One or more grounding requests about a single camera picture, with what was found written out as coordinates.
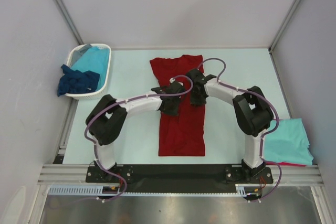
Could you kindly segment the red t shirt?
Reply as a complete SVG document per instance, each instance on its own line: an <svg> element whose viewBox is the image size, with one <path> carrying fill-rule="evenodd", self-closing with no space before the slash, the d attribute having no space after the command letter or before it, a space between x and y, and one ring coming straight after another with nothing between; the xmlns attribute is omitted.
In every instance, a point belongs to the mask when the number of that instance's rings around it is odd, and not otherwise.
<svg viewBox="0 0 336 224"><path fill-rule="evenodd" d="M160 86L172 77L185 75L203 62L203 56L182 55L179 58L154 58L150 65ZM193 106L191 93L182 96L179 114L162 113L159 127L159 156L205 156L205 106Z"/></svg>

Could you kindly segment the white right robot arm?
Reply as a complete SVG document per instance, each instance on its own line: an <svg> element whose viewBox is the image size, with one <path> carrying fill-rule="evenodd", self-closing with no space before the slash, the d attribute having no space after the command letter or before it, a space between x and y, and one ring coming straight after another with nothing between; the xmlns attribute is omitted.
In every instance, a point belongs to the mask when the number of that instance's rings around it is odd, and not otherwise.
<svg viewBox="0 0 336 224"><path fill-rule="evenodd" d="M201 106L206 98L218 98L234 107L237 124L245 134L245 154L241 161L243 179L254 183L266 167L263 160L263 137L274 119L270 105L261 89L253 86L243 90L221 82L215 75L205 76L200 70L192 69L187 74L192 80L190 104Z"/></svg>

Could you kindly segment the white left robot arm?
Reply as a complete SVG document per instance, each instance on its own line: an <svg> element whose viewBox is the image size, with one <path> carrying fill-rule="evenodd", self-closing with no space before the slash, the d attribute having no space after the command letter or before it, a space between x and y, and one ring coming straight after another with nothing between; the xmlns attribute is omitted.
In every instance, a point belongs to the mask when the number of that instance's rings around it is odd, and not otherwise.
<svg viewBox="0 0 336 224"><path fill-rule="evenodd" d="M84 136L93 143L94 161L98 176L105 182L115 178L116 159L113 142L119 137L126 119L149 111L177 115L181 96L190 92L181 82L167 87L152 88L149 92L124 100L104 95L86 119Z"/></svg>

